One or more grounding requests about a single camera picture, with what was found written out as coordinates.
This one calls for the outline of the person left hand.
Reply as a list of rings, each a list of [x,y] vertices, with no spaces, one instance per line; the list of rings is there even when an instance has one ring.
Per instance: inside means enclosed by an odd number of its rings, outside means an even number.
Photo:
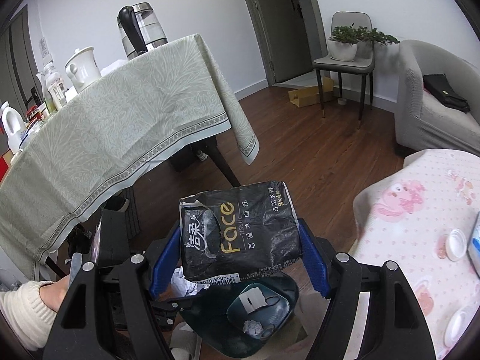
[[[41,286],[39,295],[43,303],[52,311],[58,312],[67,294],[70,283],[70,275],[66,275],[55,283]]]

